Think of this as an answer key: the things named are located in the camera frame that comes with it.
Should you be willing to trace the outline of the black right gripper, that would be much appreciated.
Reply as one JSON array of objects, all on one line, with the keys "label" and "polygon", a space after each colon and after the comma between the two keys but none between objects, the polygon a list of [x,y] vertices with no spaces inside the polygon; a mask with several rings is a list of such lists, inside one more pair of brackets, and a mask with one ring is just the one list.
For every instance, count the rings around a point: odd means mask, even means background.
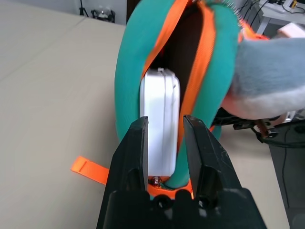
[{"label": "black right gripper", "polygon": [[246,120],[234,125],[235,130],[251,129],[257,139],[264,143],[278,136],[278,131],[268,119]]}]

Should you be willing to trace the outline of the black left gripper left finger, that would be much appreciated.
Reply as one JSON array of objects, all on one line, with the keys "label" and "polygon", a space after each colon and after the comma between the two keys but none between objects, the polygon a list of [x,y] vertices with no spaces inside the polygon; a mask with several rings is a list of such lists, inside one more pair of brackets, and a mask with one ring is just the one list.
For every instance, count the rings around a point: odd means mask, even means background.
[{"label": "black left gripper left finger", "polygon": [[114,191],[145,191],[148,184],[148,118],[132,122],[113,154],[104,198]]}]

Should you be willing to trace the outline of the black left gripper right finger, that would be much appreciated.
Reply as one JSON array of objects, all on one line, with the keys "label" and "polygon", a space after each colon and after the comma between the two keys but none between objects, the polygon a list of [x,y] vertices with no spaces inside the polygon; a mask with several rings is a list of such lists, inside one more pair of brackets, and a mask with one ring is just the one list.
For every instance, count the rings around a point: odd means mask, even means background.
[{"label": "black left gripper right finger", "polygon": [[221,190],[241,189],[228,153],[204,122],[185,115],[183,127],[194,197],[215,198]]}]

